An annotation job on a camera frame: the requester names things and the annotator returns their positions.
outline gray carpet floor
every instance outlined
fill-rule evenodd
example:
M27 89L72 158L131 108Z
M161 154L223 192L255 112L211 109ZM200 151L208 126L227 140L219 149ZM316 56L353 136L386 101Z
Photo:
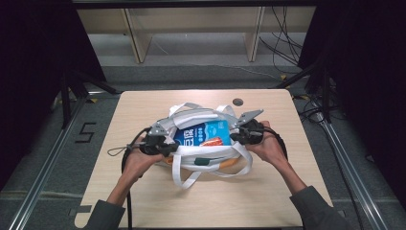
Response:
M220 66L167 66L167 67L103 67L109 85L119 90L159 89L229 89L269 88L278 84L279 71L271 66L246 66L244 70ZM290 72L299 71L289 68ZM254 74L266 73L271 76ZM306 79L292 85L293 91L303 90ZM89 91L99 90L88 85ZM63 151L36 203L26 229L76 229L75 212L93 170L104 135L108 129L118 97L98 98L86 103L76 119ZM294 100L298 111L303 111L307 100ZM382 212L390 229L404 229L406 213L397 202L378 168L366 160L366 148L353 130L350 121L340 109L332 112L332 123L350 154L352 163L361 175L367 189ZM88 136L79 135L84 123L85 131L94 132L89 143L78 143ZM58 103L38 133L32 150L20 162L0 196L0 229L7 229L24 195L31 188L42 164L60 133L62 107ZM338 170L333 151L322 128L309 120L303 126L314 152L334 207L342 212L355 229L361 229L350 195ZM355 198L364 229L372 229L364 210Z

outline gray sleeve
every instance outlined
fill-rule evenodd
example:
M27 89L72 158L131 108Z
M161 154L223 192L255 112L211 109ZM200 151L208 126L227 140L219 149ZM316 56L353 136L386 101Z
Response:
M125 208L114 205L106 201L99 200L96 203L95 209L87 221L84 229L87 230L109 230L118 229L122 220Z
M350 224L330 207L313 186L290 197L306 229L353 229Z

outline blue package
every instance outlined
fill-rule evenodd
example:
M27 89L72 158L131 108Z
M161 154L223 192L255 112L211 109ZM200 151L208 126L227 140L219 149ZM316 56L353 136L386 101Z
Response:
M212 121L178 129L173 140L181 146L200 146L205 141L219 137L223 146L231 146L227 121Z

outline wooden table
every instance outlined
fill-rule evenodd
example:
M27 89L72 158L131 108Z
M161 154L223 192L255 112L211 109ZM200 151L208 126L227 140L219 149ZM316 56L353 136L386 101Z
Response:
M234 106L233 99L243 99ZM174 90L124 92L101 147L81 205L106 200L120 174L122 155L107 151L130 143L144 127L168 117L175 104L191 102L217 108L233 105L242 112L264 109L257 120L269 120L286 143L289 161L307 185L313 185L331 205L326 185L305 136L296 108L286 90ZM302 221L289 200L290 193L274 167L253 154L253 169L246 175L221 178L203 173L188 190L177 187L171 168L152 166L131 189L133 226L139 228L288 227ZM90 213L79 213L83 227ZM124 214L120 227L127 226Z

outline black backdrop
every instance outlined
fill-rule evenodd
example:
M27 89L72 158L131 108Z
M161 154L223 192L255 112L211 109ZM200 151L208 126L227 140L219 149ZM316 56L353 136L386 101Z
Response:
M349 25L349 34L337 42L340 49L333 54L327 69L337 83L349 119L406 209L404 3L356 1L357 17ZM320 54L339 14L345 11L345 2L338 2L316 10L304 42L302 68Z
M1 189L30 152L63 73L74 69L99 81L105 77L76 10L69 6L1 1L0 33Z

